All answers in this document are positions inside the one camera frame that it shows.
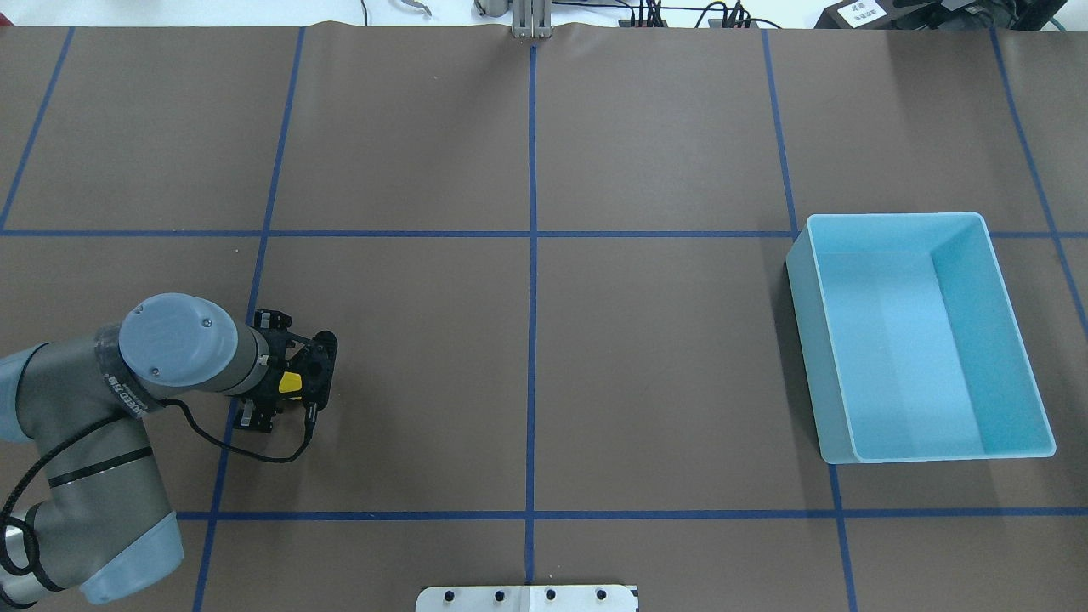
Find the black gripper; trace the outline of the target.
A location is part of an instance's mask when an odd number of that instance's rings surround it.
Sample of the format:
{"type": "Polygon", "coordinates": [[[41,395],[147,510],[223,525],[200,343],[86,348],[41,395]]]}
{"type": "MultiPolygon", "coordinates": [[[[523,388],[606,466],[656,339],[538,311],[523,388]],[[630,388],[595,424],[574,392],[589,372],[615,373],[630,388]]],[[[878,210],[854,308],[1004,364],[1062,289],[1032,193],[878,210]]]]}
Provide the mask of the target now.
{"type": "Polygon", "coordinates": [[[271,434],[275,426],[279,403],[277,383],[285,371],[302,376],[304,407],[324,411],[332,394],[332,380],[337,364],[338,338],[331,331],[316,336],[297,336],[289,331],[294,320],[289,314],[274,309],[255,310],[255,329],[268,345],[267,371],[252,389],[252,399],[238,399],[235,430],[245,433],[271,434]]]}

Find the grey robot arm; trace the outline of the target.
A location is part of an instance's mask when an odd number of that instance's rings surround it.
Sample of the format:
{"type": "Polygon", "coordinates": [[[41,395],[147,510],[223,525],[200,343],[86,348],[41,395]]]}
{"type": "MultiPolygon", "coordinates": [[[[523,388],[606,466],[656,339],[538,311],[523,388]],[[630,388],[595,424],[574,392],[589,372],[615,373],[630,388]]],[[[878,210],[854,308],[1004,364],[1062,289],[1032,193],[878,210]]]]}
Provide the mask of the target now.
{"type": "Polygon", "coordinates": [[[180,568],[178,512],[166,495],[145,419],[178,408],[221,450],[284,464],[310,446],[329,403],[338,341],[292,333],[288,314],[252,325],[183,293],[137,303],[92,336],[40,343],[3,358],[3,440],[38,452],[3,503],[3,609],[30,609],[75,588],[108,604],[180,568]],[[302,442],[264,456],[207,433],[187,392],[237,400],[238,430],[268,433],[288,403],[302,406],[302,442]]]}

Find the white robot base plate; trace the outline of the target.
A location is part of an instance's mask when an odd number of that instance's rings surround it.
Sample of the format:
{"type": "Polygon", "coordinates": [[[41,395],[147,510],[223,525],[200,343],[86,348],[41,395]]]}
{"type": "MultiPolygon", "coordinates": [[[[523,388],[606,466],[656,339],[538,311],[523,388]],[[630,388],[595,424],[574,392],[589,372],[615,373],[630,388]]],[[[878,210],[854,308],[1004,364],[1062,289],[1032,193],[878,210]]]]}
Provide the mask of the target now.
{"type": "Polygon", "coordinates": [[[634,586],[485,585],[426,587],[416,611],[638,611],[634,586]]]}

